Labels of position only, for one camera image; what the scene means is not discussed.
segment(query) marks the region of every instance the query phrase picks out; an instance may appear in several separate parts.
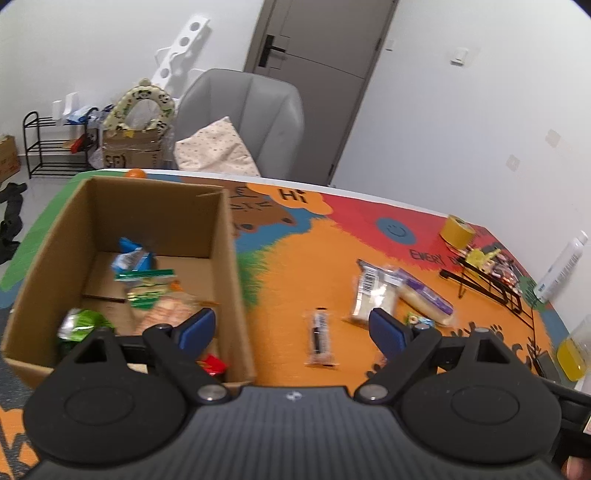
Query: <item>pillow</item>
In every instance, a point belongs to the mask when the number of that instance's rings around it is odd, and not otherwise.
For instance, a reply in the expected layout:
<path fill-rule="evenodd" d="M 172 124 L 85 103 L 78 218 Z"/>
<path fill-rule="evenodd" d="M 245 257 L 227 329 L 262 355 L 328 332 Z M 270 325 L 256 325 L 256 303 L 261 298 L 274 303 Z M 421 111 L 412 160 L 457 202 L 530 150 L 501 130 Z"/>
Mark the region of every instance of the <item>pillow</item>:
<path fill-rule="evenodd" d="M 176 142 L 174 157 L 179 170 L 261 176 L 228 116 Z"/>

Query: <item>orange ball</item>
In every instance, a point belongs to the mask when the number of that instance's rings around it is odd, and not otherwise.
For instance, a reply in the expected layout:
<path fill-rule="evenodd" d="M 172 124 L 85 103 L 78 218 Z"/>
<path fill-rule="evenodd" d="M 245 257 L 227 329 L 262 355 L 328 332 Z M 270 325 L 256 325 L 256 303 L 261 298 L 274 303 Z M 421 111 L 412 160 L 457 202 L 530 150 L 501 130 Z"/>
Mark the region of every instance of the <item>orange ball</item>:
<path fill-rule="evenodd" d="M 125 172 L 125 175 L 123 175 L 124 177 L 127 177 L 129 179 L 147 179 L 148 176 L 146 175 L 146 172 L 144 172 L 141 168 L 132 168 L 129 171 Z"/>

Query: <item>green snack bag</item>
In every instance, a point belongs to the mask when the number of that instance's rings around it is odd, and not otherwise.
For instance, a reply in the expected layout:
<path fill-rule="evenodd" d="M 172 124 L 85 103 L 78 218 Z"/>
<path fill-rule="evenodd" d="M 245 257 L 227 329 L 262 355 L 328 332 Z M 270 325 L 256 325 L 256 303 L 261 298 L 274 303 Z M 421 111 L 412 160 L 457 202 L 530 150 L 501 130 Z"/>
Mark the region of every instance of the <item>green snack bag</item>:
<path fill-rule="evenodd" d="M 57 331 L 61 357 L 70 353 L 78 343 L 97 327 L 108 327 L 115 330 L 113 324 L 99 312 L 70 309 Z"/>
<path fill-rule="evenodd" d="M 143 270 L 115 275 L 125 282 L 127 301 L 134 309 L 151 309 L 162 295 L 182 291 L 174 270 Z"/>

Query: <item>door frame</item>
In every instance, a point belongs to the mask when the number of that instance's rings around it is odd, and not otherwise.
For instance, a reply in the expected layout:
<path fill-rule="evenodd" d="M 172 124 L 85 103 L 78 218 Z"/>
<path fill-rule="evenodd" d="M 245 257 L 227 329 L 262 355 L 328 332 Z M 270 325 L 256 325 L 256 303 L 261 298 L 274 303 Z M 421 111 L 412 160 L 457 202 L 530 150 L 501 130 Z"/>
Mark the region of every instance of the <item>door frame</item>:
<path fill-rule="evenodd" d="M 244 64 L 244 71 L 245 72 L 253 73 L 256 68 L 256 64 L 257 64 L 259 57 L 261 56 L 261 53 L 262 53 L 263 45 L 265 44 L 265 40 L 264 40 L 265 32 L 267 31 L 267 28 L 269 26 L 269 22 L 271 20 L 271 15 L 273 14 L 273 10 L 275 8 L 276 2 L 277 2 L 277 0 L 264 0 L 264 2 L 263 2 L 262 8 L 261 8 L 261 13 L 260 13 L 258 21 L 256 23 L 255 31 L 252 35 L 251 46 L 248 50 L 248 55 L 246 56 L 246 62 Z M 343 150 L 345 149 L 345 145 L 347 144 L 347 140 L 349 140 L 349 135 L 351 134 L 351 130 L 353 130 L 353 124 L 355 123 L 355 120 L 357 119 L 359 109 L 361 108 L 361 102 L 363 101 L 363 97 L 365 96 L 365 92 L 366 92 L 367 87 L 369 85 L 369 81 L 371 80 L 371 77 L 374 74 L 375 66 L 378 62 L 379 56 L 382 53 L 382 49 L 384 47 L 384 42 L 386 40 L 386 36 L 388 34 L 388 30 L 390 28 L 390 25 L 392 24 L 392 20 L 394 19 L 394 14 L 396 12 L 398 2 L 399 2 L 399 0 L 392 0 L 392 5 L 390 6 L 390 10 L 388 12 L 388 15 L 387 15 L 385 21 L 384 21 L 384 26 L 383 26 L 382 31 L 380 33 L 378 43 L 376 44 L 374 54 L 373 54 L 371 62 L 369 64 L 368 74 L 366 75 L 365 80 L 363 81 L 363 85 L 361 86 L 361 90 L 359 91 L 359 96 L 355 102 L 355 107 L 353 108 L 353 112 L 352 112 L 349 122 L 347 124 L 347 128 L 345 129 L 345 134 L 343 135 L 343 138 L 340 142 L 339 149 L 337 150 L 337 154 L 335 156 L 335 160 L 333 161 L 332 165 L 330 166 L 329 176 L 326 181 L 326 184 L 328 186 L 331 185 L 332 179 L 335 176 L 337 166 L 339 165 L 341 155 L 343 154 Z"/>

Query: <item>white bottle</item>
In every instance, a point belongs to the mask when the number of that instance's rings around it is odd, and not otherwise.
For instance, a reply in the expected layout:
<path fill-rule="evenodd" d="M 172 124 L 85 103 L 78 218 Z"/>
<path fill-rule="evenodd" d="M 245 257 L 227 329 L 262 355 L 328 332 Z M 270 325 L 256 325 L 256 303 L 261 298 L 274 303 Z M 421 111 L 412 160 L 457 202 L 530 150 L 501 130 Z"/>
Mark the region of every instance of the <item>white bottle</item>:
<path fill-rule="evenodd" d="M 534 295 L 539 301 L 547 302 L 556 292 L 560 285 L 570 274 L 571 270 L 583 255 L 583 247 L 587 243 L 587 234 L 583 231 L 579 236 L 573 238 L 562 250 L 560 256 L 546 272 L 546 275 L 534 287 Z"/>

